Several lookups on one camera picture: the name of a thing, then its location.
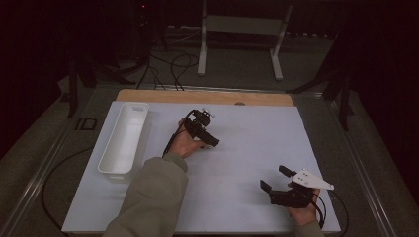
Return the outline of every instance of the wooden edge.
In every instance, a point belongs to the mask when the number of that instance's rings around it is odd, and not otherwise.
[[[123,89],[118,93],[117,101],[293,107],[293,100],[287,94],[247,92]]]

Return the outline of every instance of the human hand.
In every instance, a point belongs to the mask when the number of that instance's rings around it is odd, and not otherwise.
[[[317,202],[317,197],[320,194],[319,189],[313,189],[314,196],[313,202]],[[311,222],[317,221],[316,217],[316,208],[315,206],[310,203],[306,208],[292,208],[287,207],[287,211],[289,212],[290,216],[293,218],[296,226],[303,226],[309,224]]]
[[[206,144],[201,140],[192,139],[191,135],[182,125],[169,148],[169,152],[177,154],[185,159],[192,155],[198,148],[205,145]]]

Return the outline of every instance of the white table surface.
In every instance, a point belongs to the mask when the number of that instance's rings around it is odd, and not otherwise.
[[[123,102],[113,102],[62,227],[65,232],[103,232],[123,203],[128,184],[112,184],[98,171]],[[220,140],[186,159],[190,181],[176,233],[278,233],[293,231],[282,206],[270,204],[264,180],[286,191],[290,178],[278,171],[307,169],[321,177],[296,107],[147,103],[152,124],[144,158],[161,156],[177,121],[190,110],[209,109],[216,118],[207,132]],[[326,191],[325,232],[340,231]]]

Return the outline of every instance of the white tray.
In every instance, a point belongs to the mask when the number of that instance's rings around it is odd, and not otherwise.
[[[141,166],[149,130],[148,108],[145,103],[127,102],[120,109],[98,165],[112,183],[129,183]]]

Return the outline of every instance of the sleeve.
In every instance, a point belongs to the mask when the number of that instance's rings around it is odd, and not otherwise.
[[[295,237],[324,237],[317,221],[295,228]]]
[[[172,236],[188,185],[187,170],[186,162],[175,154],[147,160],[104,236]]]

